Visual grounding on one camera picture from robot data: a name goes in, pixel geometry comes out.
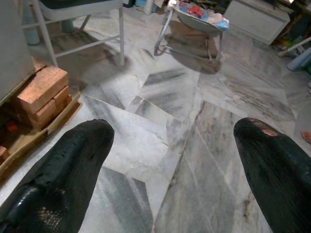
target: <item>plastic container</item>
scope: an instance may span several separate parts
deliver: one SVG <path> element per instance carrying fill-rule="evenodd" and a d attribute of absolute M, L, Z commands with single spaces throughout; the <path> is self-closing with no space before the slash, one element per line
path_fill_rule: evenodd
<path fill-rule="evenodd" d="M 147 0 L 136 0 L 135 1 L 135 6 L 144 7 L 146 5 L 146 1 Z M 156 12 L 158 9 L 159 9 L 159 7 L 154 4 L 153 7 L 152 7 L 152 12 Z"/>

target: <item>white chair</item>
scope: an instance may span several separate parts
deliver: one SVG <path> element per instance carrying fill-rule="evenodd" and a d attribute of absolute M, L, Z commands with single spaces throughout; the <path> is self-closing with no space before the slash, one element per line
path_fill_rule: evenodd
<path fill-rule="evenodd" d="M 57 65 L 56 58 L 64 56 L 66 54 L 76 52 L 82 49 L 86 49 L 95 45 L 102 44 L 104 42 L 120 38 L 120 64 L 124 65 L 124 35 L 123 35 L 123 6 L 122 0 L 75 0 L 75 1 L 60 1 L 60 0 L 32 0 L 35 14 L 37 16 L 37 23 L 23 25 L 22 28 L 30 28 L 39 26 L 45 45 L 48 49 L 49 55 L 52 59 L 54 66 Z M 119 26 L 120 34 L 117 36 L 109 37 L 100 41 L 96 41 L 87 45 L 83 45 L 68 51 L 54 53 L 49 32 L 47 29 L 47 23 L 53 23 L 62 21 L 65 19 L 71 19 L 75 17 L 87 16 L 80 28 L 86 26 L 91 14 L 106 12 L 112 9 L 119 9 Z"/>

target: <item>foot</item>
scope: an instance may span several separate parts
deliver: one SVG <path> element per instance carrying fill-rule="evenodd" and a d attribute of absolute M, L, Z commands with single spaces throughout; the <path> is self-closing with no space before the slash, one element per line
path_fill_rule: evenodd
<path fill-rule="evenodd" d="M 301 131 L 300 132 L 302 138 L 308 142 L 309 144 L 311 144 L 311 133 L 310 132 L 304 132 L 304 131 Z"/>

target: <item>white marble floor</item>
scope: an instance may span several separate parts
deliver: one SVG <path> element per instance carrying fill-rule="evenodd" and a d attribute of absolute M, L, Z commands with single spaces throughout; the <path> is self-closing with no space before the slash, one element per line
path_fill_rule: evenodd
<path fill-rule="evenodd" d="M 83 106 L 33 152 L 0 191 L 0 200 L 66 130 L 103 118 L 115 129 L 115 142 L 80 232 L 270 232 L 247 184 L 233 126 L 241 117 L 259 118 L 310 154 L 296 129 L 311 130 L 310 76 L 290 72 L 269 47 L 234 31 L 224 34 L 217 69 L 183 55 L 153 56 L 164 15 L 124 11 L 125 66 L 119 66 L 118 41 L 58 59 L 72 90 L 82 92 Z M 60 34 L 53 46 L 66 50 L 117 35 L 117 16 L 92 16 L 87 33 Z M 191 34 L 177 21 L 170 31 Z M 42 44 L 31 52 L 49 62 Z M 120 192 L 119 200 L 114 192 Z"/>

